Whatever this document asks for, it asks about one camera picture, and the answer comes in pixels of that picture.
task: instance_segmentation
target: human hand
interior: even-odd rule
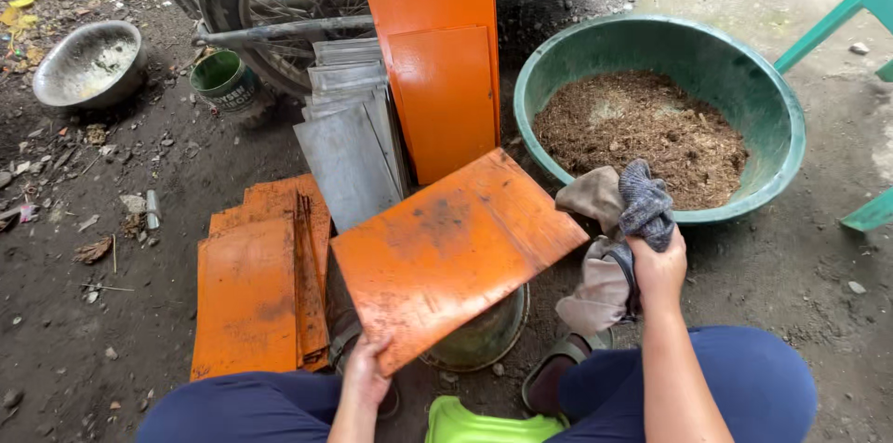
[[[687,267],[685,239],[679,226],[673,230],[670,245],[663,253],[657,253],[639,237],[627,237],[626,241],[635,257],[633,271],[646,317],[649,311],[678,309]]]
[[[379,409],[385,398],[391,380],[381,375],[378,356],[391,343],[391,335],[376,339],[363,333],[356,340],[356,346],[347,360],[341,388],[341,403],[352,404],[356,408]]]

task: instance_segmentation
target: green plastic chair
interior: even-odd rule
[[[565,430],[558,419],[499,419],[475,415],[456,396],[440,396],[431,404],[425,443],[542,443]]]
[[[825,15],[819,24],[813,26],[803,38],[775,61],[775,69],[781,74],[787,72],[863,8],[874,14],[880,23],[893,33],[893,0],[843,0],[831,14]],[[893,82],[893,60],[880,67],[876,74],[884,82]],[[867,232],[890,221],[893,221],[893,188],[878,195],[840,222],[847,227]]]

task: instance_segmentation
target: stacked orange sheets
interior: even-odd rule
[[[499,145],[496,0],[369,0],[420,185]]]
[[[309,174],[245,190],[198,243],[191,380],[329,364],[329,210]]]

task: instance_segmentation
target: cloth rag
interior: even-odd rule
[[[580,176],[555,198],[557,209],[597,220],[603,232],[611,232],[612,239],[619,241],[599,235],[583,258],[582,281],[555,306],[562,320],[585,336],[618,322],[634,321],[640,312],[632,250],[624,237],[642,237],[663,253],[675,227],[673,199],[666,193],[664,180],[652,179],[647,162],[631,162],[616,181],[611,180],[616,172],[605,169]]]

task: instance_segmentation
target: navy blue pants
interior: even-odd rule
[[[736,443],[798,443],[806,437],[815,415],[815,385],[794,349],[753,328],[694,328],[689,336]],[[339,377],[301,371],[193,382],[156,405],[137,443],[322,443],[340,391]],[[564,374],[559,396],[573,426],[549,443],[644,443],[638,349],[596,351]]]

